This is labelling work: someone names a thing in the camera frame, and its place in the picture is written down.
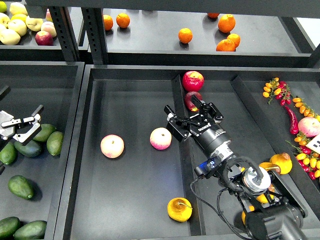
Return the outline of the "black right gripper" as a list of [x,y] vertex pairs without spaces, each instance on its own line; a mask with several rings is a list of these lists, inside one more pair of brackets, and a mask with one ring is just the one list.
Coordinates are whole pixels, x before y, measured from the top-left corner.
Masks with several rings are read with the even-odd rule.
[[[207,159],[217,158],[226,160],[233,155],[229,148],[230,136],[219,125],[224,116],[212,103],[199,100],[195,95],[191,97],[191,102],[199,109],[199,116],[202,122],[213,121],[215,124],[208,123],[205,126],[193,131],[193,139],[207,157]],[[167,114],[166,129],[179,142],[185,141],[191,135],[191,126],[199,127],[200,123],[187,117],[178,116],[169,105],[165,105],[164,112]]]

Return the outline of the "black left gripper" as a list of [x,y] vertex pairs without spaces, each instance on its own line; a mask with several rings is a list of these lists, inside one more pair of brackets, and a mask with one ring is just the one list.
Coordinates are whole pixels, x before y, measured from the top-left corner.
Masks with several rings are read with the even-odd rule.
[[31,116],[15,118],[13,115],[0,111],[0,147],[4,148],[10,140],[20,142],[23,146],[30,142],[41,130],[41,113],[43,105],[39,105]]

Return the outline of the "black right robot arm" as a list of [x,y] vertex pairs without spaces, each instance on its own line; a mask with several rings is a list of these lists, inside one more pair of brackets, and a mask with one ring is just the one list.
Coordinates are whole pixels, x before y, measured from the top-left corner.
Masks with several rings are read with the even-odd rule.
[[304,240],[302,231],[306,209],[273,170],[260,167],[229,147],[231,139],[221,127],[223,115],[213,103],[192,96],[198,113],[177,115],[164,107],[167,129],[179,141],[194,139],[206,157],[194,172],[198,180],[217,178],[223,191],[235,196],[244,212],[245,231],[229,228],[244,240]]

